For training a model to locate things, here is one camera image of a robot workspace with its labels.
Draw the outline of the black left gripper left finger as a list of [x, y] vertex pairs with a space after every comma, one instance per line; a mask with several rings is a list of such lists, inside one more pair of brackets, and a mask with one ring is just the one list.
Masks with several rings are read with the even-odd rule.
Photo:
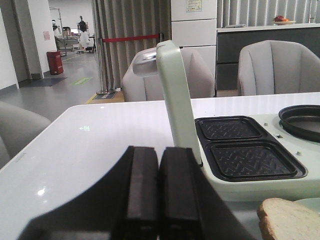
[[158, 159], [151, 147], [130, 146], [95, 184], [33, 218], [21, 240], [155, 240]]

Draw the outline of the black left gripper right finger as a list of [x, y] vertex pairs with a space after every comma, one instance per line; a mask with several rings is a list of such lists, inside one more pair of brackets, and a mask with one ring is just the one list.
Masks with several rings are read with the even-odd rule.
[[161, 240], [252, 240], [189, 148], [168, 147], [159, 168]]

